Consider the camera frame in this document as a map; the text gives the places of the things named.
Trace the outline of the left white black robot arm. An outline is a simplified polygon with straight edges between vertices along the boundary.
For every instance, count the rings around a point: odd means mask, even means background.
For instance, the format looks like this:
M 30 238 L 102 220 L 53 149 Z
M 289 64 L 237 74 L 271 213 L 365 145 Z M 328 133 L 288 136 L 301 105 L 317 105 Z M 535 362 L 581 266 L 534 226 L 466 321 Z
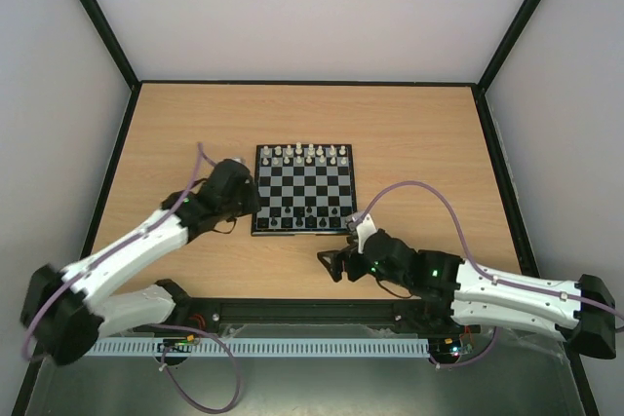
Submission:
M 176 308 L 172 293 L 153 285 L 117 289 L 168 253 L 222 222 L 257 213 L 259 195 L 250 170 L 233 159 L 208 177 L 191 177 L 147 219 L 116 242 L 60 270 L 46 264 L 31 276 L 20 313 L 27 340 L 59 366 L 83 357 L 98 339 L 136 326 L 165 322 Z

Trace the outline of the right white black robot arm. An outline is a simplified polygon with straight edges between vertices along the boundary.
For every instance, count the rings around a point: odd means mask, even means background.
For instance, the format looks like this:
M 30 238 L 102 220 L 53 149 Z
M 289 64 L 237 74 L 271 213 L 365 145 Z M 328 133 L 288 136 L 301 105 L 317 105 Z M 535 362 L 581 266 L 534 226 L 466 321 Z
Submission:
M 555 281 L 509 274 L 458 255 L 413 249 L 382 229 L 317 258 L 335 282 L 370 275 L 428 302 L 425 318 L 439 330 L 453 323 L 509 328 L 565 342 L 586 357 L 616 356 L 614 298 L 593 275 Z

